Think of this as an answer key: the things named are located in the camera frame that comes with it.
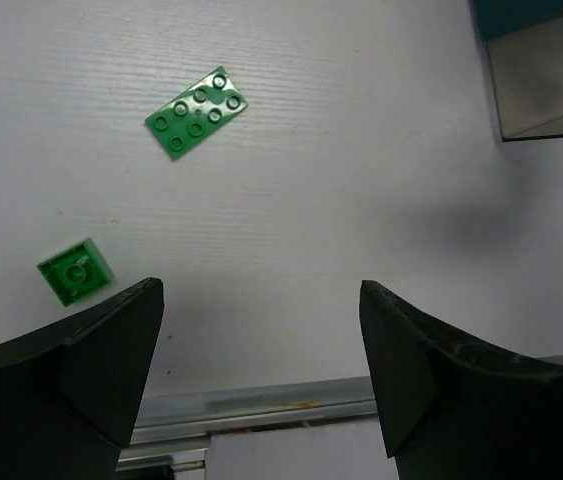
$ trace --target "rust mark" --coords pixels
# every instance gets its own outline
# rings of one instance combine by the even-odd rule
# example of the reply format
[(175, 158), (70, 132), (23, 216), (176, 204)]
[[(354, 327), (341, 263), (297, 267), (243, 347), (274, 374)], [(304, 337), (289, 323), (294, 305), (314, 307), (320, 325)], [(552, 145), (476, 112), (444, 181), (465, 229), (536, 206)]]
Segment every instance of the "rust mark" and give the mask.
[(298, 408), (301, 410), (309, 410), (311, 408), (315, 408), (317, 406), (317, 401), (316, 400), (311, 400), (309, 402), (290, 402), (290, 403), (284, 403), (282, 406), (283, 407), (288, 407), (288, 408)]

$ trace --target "rectangular green lego plate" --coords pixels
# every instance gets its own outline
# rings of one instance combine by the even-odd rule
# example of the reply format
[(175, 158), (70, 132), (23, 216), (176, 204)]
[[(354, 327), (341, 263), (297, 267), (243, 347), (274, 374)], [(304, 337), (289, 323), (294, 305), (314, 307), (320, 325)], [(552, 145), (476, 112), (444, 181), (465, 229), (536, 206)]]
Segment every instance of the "rectangular green lego plate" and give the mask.
[(67, 307), (112, 283), (112, 272), (87, 239), (37, 265), (63, 306)]
[(247, 107), (228, 72), (219, 67), (146, 118), (145, 124), (172, 160), (178, 160)]

